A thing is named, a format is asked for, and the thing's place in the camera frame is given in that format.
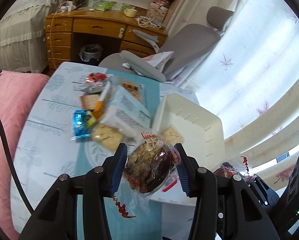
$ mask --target bed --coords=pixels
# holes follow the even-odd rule
[[[2,71],[0,74],[0,119],[12,158],[30,110],[49,77],[43,74]],[[9,171],[0,139],[0,226],[11,240],[17,240],[10,207]]]
[[[0,21],[0,69],[41,73],[48,65],[45,17],[59,0],[17,0]]]

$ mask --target plastic bag in trash can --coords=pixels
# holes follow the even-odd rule
[[[102,56],[103,48],[100,44],[89,44],[81,48],[79,52],[79,57],[84,62],[89,62],[91,58],[97,59],[99,61]]]

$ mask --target floor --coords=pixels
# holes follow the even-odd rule
[[[45,75],[51,77],[54,74],[55,71],[56,71],[56,69],[52,69],[52,68],[47,67],[43,70],[42,74],[45,74]]]

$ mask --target yellow mug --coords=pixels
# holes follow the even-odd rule
[[[124,11],[124,13],[125,13],[125,15],[126,15],[127,17],[135,18],[136,13],[137,13],[137,10],[134,10],[134,9],[126,9],[126,10]]]

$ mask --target pink cushion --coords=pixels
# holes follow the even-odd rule
[[[2,120],[11,156],[30,110],[49,80],[43,74],[2,71],[0,74],[0,119]],[[11,240],[18,239],[11,219],[11,173],[0,138],[0,226]]]

